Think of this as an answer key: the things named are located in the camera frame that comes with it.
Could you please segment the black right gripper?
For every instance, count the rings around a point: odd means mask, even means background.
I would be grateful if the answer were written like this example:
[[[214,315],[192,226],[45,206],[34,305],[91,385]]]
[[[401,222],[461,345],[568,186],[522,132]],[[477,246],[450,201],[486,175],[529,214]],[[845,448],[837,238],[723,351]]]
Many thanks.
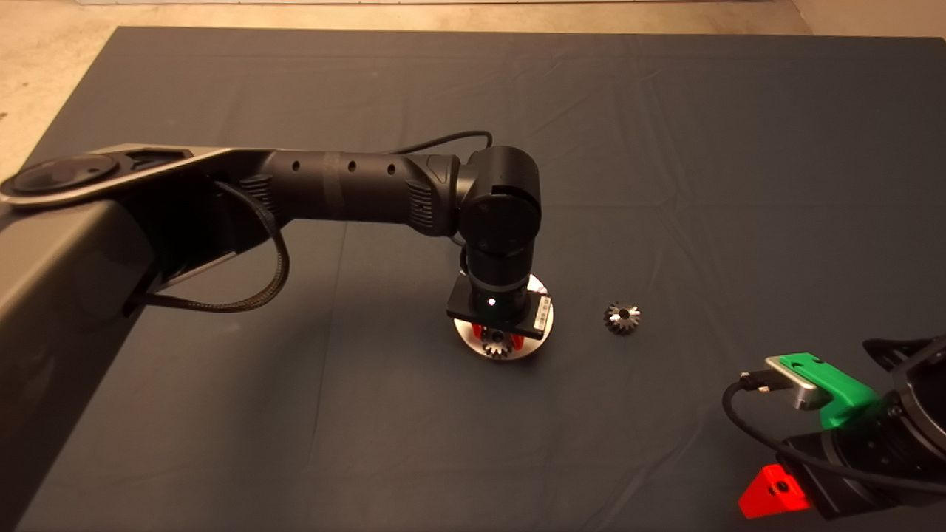
[[[807,457],[869,474],[944,482],[944,452],[903,417],[869,417],[834,430],[788,437],[783,443]],[[783,457],[783,465],[760,469],[740,495],[739,509],[744,518],[757,519],[807,511],[813,505],[821,517],[840,519],[942,501],[942,495],[877,487]]]

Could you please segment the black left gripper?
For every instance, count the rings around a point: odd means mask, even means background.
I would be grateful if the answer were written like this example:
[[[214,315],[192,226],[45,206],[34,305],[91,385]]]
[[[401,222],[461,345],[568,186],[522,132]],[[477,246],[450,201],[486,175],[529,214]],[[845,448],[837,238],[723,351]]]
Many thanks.
[[[469,276],[457,276],[446,304],[447,316],[472,325],[477,340],[489,329],[511,333],[511,347],[522,350],[525,338],[543,340],[551,331],[554,307],[550,294],[517,287],[513,292],[488,292]]]

